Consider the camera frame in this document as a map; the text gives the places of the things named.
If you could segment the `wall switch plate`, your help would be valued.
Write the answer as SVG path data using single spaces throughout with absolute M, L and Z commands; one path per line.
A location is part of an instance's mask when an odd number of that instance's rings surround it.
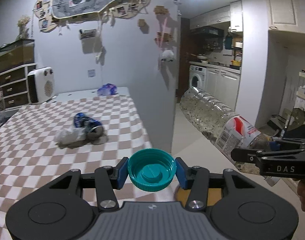
M 95 69 L 88 70 L 88 77 L 95 77 L 95 75 L 96 75 Z

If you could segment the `white tissue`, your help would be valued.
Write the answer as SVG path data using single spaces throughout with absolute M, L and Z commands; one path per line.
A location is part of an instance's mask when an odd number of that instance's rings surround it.
M 57 131 L 54 137 L 54 141 L 60 146 L 74 145 L 85 140 L 85 128 L 64 128 Z

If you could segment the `purple blue plastic bag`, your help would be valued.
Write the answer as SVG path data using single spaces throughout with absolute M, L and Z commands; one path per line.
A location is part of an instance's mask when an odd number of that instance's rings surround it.
M 98 90 L 97 90 L 97 95 L 98 96 L 110 96 L 110 95 L 116 95 L 117 94 L 117 86 L 111 83 L 107 83 L 102 85 Z

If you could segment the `black range hood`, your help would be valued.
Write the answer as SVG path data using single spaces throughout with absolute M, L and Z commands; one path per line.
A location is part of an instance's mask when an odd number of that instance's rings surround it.
M 192 35 L 198 35 L 198 36 L 209 37 L 209 38 L 215 38 L 215 37 L 222 38 L 224 36 L 223 29 L 219 29 L 219 28 L 211 27 L 211 26 L 204 26 L 204 27 L 199 27 L 196 29 L 191 29 L 190 33 Z

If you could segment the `white kitchen cabinets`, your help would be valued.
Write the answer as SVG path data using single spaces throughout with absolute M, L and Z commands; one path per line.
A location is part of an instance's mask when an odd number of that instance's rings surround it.
M 222 38 L 192 35 L 194 52 L 190 54 L 189 66 L 206 67 L 205 91 L 212 94 L 232 109 L 238 97 L 243 47 L 242 1 L 235 1 L 190 20 L 190 31 L 211 26 L 224 30 Z

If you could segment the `glass fish tank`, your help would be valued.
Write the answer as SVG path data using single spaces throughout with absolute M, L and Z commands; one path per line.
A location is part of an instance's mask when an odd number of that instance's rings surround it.
M 23 64 L 35 62 L 35 40 L 22 38 L 0 48 L 0 74 Z

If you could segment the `blue crushed can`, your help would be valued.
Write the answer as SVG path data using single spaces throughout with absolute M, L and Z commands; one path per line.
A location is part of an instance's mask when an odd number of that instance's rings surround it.
M 74 116 L 73 124 L 76 128 L 84 128 L 88 140 L 97 140 L 104 135 L 103 124 L 84 113 L 77 113 Z

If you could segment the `wall shelf with items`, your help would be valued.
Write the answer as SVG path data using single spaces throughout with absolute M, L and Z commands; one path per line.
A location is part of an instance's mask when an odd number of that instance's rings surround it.
M 97 35 L 97 29 L 90 29 L 90 30 L 79 30 L 79 38 L 80 40 L 88 39 L 88 38 L 95 38 Z

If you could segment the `white washing machine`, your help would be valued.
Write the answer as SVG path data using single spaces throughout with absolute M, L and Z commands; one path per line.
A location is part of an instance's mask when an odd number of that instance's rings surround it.
M 205 90 L 207 81 L 206 67 L 190 65 L 189 67 L 189 87 L 197 87 Z

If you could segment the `white space heater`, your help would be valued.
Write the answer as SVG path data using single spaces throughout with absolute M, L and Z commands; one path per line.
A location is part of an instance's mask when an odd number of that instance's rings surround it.
M 54 72 L 51 67 L 32 70 L 27 76 L 30 102 L 41 104 L 55 95 Z

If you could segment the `white drawer unit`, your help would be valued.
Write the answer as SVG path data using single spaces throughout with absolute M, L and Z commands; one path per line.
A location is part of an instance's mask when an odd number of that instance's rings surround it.
M 30 104 L 28 73 L 36 67 L 36 63 L 23 64 L 0 74 L 0 88 L 3 91 L 6 109 Z

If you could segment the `clear plastic bottle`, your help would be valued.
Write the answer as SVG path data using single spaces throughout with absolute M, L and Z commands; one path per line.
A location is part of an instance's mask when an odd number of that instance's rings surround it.
M 196 87 L 183 94 L 180 108 L 186 119 L 240 172 L 259 174 L 256 165 L 234 161 L 231 152 L 235 148 L 269 151 L 270 145 L 264 134 L 226 104 Z

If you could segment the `checkered table cloth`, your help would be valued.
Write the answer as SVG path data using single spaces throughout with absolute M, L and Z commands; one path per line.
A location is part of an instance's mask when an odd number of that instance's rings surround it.
M 12 204 L 61 174 L 92 173 L 151 143 L 127 95 L 27 105 L 0 128 L 0 239 Z

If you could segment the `wall photo board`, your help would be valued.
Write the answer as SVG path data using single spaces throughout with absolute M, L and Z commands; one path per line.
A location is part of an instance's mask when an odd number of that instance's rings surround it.
M 50 32 L 60 23 L 92 19 L 133 18 L 151 0 L 37 0 L 34 7 L 39 29 Z

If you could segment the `white plush sheep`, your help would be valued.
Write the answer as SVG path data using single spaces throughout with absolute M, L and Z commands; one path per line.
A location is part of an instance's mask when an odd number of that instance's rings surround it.
M 172 62 L 175 59 L 174 52 L 172 50 L 165 50 L 161 53 L 161 61 Z

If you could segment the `dried flower bouquet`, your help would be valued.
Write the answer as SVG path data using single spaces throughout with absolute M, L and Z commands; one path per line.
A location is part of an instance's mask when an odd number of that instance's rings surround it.
M 17 40 L 28 38 L 28 28 L 27 24 L 30 21 L 30 16 L 22 15 L 21 18 L 17 22 L 17 26 L 19 28 L 19 35 L 17 36 Z

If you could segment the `teal bottle cap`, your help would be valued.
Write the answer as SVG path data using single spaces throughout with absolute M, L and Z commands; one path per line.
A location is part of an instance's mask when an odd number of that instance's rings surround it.
M 146 148 L 129 158 L 127 169 L 135 187 L 146 192 L 157 192 L 172 182 L 176 174 L 176 163 L 167 152 Z

